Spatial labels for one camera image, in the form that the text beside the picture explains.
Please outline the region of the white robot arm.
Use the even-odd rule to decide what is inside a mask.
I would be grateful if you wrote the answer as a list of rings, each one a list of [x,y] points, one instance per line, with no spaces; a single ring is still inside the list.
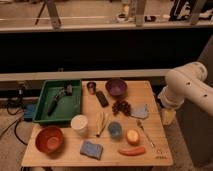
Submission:
[[[165,75],[166,86],[158,99],[168,109],[179,109],[190,100],[213,117],[213,88],[205,84],[208,71],[201,62],[191,62],[173,68]]]

